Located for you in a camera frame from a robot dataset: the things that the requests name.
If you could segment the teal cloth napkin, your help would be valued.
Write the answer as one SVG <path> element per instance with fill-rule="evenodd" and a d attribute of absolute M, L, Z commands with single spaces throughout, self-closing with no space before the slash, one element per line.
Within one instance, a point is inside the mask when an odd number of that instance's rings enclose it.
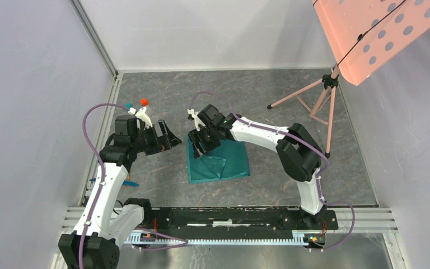
<path fill-rule="evenodd" d="M 193 143 L 186 137 L 188 181 L 190 184 L 246 178 L 250 176 L 245 143 L 222 140 L 206 155 L 195 158 Z"/>

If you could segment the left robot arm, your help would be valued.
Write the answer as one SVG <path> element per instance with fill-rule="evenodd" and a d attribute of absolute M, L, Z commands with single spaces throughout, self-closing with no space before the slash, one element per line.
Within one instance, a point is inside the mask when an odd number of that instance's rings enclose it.
<path fill-rule="evenodd" d="M 60 236 L 58 247 L 68 268 L 116 268 L 120 249 L 137 226 L 153 223 L 148 199 L 130 198 L 113 220 L 114 206 L 120 188 L 139 153 L 153 155 L 179 144 L 164 120 L 159 120 L 161 134 L 141 116 L 118 116 L 114 133 L 97 153 L 96 186 L 84 212 L 70 234 Z"/>

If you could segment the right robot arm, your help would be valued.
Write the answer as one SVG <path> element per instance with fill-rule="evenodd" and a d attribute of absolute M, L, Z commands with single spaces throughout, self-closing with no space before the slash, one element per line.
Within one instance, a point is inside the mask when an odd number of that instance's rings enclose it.
<path fill-rule="evenodd" d="M 323 222 L 326 206 L 317 180 L 326 157 L 303 125 L 277 127 L 235 113 L 225 116 L 211 104 L 199 112 L 187 112 L 195 125 L 188 137 L 196 159 L 221 147 L 223 140 L 251 143 L 276 152 L 285 173 L 297 183 L 302 224 L 314 229 Z"/>

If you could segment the blue knife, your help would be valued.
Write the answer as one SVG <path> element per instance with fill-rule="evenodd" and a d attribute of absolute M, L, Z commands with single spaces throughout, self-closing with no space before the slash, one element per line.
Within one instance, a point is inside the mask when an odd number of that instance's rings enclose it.
<path fill-rule="evenodd" d="M 90 182 L 96 182 L 96 178 L 92 178 L 92 179 L 90 179 L 89 181 L 90 181 Z M 126 187 L 138 187 L 138 186 L 139 186 L 139 184 L 138 184 L 138 183 L 136 183 L 136 182 L 132 182 L 132 181 L 129 181 L 129 180 L 125 180 L 125 181 L 122 183 L 122 186 L 126 186 Z"/>

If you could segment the pink tripod stand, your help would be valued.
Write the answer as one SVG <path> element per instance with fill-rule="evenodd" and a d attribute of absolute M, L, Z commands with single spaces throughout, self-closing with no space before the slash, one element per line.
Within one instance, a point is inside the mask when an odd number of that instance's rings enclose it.
<path fill-rule="evenodd" d="M 333 131 L 333 119 L 334 119 L 334 109 L 335 109 L 335 96 L 336 96 L 336 90 L 339 87 L 339 75 L 340 75 L 340 68 L 336 64 L 335 67 L 331 70 L 330 74 L 325 74 L 322 76 L 322 78 L 318 79 L 317 81 L 295 91 L 294 93 L 285 96 L 284 98 L 275 101 L 274 103 L 271 103 L 267 106 L 268 110 L 271 110 L 272 108 L 280 105 L 281 103 L 291 99 L 296 98 L 309 112 L 309 115 L 312 119 L 326 125 L 328 127 L 327 130 L 327 137 L 326 137 L 326 150 L 325 150 L 325 156 L 327 158 L 330 157 L 331 154 L 331 141 L 332 141 L 332 131 Z M 301 94 L 322 84 L 323 90 L 321 94 L 319 95 L 315 105 L 311 108 L 309 107 L 305 101 L 301 98 Z M 323 106 L 326 104 L 327 101 L 330 101 L 329 104 L 329 117 L 328 120 L 323 120 L 317 116 L 318 112 L 323 108 Z"/>

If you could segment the pink perforated panel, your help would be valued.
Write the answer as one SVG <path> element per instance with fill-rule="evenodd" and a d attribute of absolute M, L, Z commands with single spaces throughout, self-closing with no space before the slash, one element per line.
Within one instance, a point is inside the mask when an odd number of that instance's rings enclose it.
<path fill-rule="evenodd" d="M 355 86 L 430 29 L 430 0 L 312 5 L 341 75 Z"/>

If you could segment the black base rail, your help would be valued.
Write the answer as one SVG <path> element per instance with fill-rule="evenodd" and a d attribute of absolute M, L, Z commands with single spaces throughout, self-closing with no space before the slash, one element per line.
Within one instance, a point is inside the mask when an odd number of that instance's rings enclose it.
<path fill-rule="evenodd" d="M 288 239 L 293 231 L 338 230 L 335 211 L 311 216 L 298 207 L 159 207 L 142 228 L 181 239 Z"/>

